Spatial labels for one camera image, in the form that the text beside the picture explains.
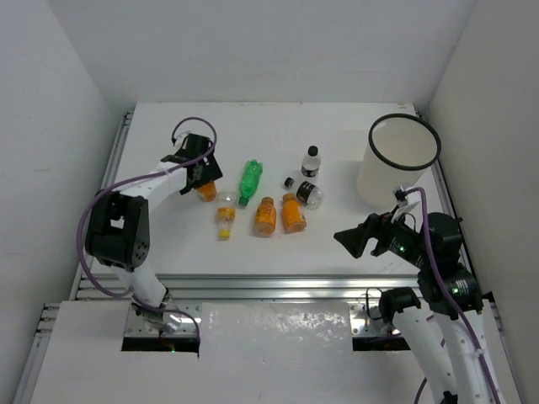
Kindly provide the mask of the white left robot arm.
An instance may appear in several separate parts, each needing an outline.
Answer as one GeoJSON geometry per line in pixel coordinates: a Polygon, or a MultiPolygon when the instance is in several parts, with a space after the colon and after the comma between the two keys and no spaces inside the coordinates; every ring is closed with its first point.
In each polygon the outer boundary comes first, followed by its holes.
{"type": "Polygon", "coordinates": [[[175,332],[183,320],[193,317],[172,306],[168,288],[148,262],[150,215],[169,196],[187,194],[222,177],[215,145],[214,138],[189,133],[151,172],[98,192],[86,214],[86,253],[125,287],[122,293],[107,294],[130,297],[136,314],[159,332],[175,332]]]}

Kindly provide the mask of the white bin with black rim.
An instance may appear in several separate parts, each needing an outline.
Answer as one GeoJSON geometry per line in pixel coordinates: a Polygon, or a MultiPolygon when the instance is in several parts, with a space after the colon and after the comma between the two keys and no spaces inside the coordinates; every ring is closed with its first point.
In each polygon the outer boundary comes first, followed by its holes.
{"type": "Polygon", "coordinates": [[[357,175],[359,196],[370,206],[396,203],[393,191],[415,185],[441,154],[441,139],[428,123],[411,114],[387,114],[368,131],[357,175]]]}

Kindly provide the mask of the clear bottle with black label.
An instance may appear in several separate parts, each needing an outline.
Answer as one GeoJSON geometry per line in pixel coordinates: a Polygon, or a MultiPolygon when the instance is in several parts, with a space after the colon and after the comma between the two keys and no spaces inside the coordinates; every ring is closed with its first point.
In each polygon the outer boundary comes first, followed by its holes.
{"type": "Polygon", "coordinates": [[[307,180],[295,180],[288,177],[284,182],[284,187],[310,210],[318,209],[323,203],[323,191],[307,180]]]}

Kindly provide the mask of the clear bottle with yellow cap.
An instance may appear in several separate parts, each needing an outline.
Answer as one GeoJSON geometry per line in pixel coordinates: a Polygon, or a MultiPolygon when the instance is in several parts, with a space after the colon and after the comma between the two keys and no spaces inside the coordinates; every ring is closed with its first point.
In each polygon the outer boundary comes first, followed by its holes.
{"type": "Polygon", "coordinates": [[[237,195],[232,191],[221,191],[217,195],[217,202],[218,239],[226,241],[232,234],[232,227],[236,217],[237,195]]]}

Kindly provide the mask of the white foam sheet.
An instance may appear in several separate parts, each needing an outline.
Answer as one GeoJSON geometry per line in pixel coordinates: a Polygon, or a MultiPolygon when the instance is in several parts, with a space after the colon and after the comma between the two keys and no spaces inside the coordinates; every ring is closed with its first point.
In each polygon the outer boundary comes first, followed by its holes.
{"type": "Polygon", "coordinates": [[[203,403],[351,403],[344,303],[207,303],[198,366],[203,403]]]}

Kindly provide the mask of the orange juice bottle left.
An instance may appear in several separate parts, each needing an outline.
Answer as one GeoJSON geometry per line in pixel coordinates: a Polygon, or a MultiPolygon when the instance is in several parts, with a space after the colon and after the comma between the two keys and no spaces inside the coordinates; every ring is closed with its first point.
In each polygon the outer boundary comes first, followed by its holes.
{"type": "Polygon", "coordinates": [[[275,202],[270,197],[263,197],[256,210],[254,232],[257,236],[270,237],[276,228],[275,202]]]}

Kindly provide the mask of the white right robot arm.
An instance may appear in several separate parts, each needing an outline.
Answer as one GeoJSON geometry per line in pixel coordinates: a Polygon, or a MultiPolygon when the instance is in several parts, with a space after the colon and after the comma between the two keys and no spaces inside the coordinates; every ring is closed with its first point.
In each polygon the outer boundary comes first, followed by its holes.
{"type": "Polygon", "coordinates": [[[484,341],[483,294],[460,262],[456,219],[429,213],[416,231],[393,212],[371,214],[357,227],[336,232],[334,239],[353,258],[360,258],[374,239],[372,256],[393,253],[418,269],[419,291],[383,291],[378,320],[400,331],[435,402],[504,402],[484,341]]]}

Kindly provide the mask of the aluminium frame rail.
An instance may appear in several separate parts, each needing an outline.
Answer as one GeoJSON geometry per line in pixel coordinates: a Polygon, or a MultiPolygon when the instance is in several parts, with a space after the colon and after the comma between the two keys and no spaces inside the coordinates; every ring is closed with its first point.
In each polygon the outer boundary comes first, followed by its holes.
{"type": "Polygon", "coordinates": [[[417,269],[386,253],[352,258],[333,238],[370,213],[356,176],[371,124],[386,114],[413,114],[412,104],[140,103],[114,148],[108,183],[142,175],[172,151],[173,130],[217,134],[218,188],[235,190],[245,163],[264,171],[254,199],[237,212],[232,236],[219,241],[216,203],[196,193],[173,194],[151,215],[149,263],[176,300],[374,300],[380,290],[415,286],[417,269]],[[280,200],[311,145],[322,154],[318,184],[325,199],[307,212],[297,234],[253,233],[264,196],[280,200]]]}

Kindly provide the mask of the orange juice bottle right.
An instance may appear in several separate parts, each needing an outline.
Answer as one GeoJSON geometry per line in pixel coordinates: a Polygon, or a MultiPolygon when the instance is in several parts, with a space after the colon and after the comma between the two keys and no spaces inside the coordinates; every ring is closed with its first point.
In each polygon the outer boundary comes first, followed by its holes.
{"type": "Polygon", "coordinates": [[[286,233],[304,231],[307,227],[307,220],[296,196],[292,193],[284,194],[282,201],[282,219],[286,233]]]}

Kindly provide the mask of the upright clear bottle black cap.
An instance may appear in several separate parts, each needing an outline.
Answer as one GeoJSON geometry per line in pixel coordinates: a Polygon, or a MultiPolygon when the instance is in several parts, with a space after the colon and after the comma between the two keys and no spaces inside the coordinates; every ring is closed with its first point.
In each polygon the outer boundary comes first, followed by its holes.
{"type": "Polygon", "coordinates": [[[321,156],[317,146],[309,146],[307,153],[302,159],[301,173],[306,178],[315,178],[321,166],[321,156]]]}

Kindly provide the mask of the small orange juice bottle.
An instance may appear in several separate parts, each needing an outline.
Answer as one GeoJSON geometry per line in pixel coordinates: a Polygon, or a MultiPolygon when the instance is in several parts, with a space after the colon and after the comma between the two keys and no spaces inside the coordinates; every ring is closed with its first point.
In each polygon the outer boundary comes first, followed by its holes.
{"type": "Polygon", "coordinates": [[[206,183],[196,189],[200,199],[204,202],[211,202],[217,196],[216,185],[214,182],[206,183]]]}

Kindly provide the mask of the green plastic bottle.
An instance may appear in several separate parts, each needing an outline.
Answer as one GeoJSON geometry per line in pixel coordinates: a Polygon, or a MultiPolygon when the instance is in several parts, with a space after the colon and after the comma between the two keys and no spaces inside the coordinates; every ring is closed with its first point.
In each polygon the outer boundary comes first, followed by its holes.
{"type": "Polygon", "coordinates": [[[239,198],[238,204],[241,207],[246,207],[248,202],[255,195],[259,180],[263,172],[263,163],[257,160],[251,160],[246,162],[243,175],[239,184],[239,198]]]}

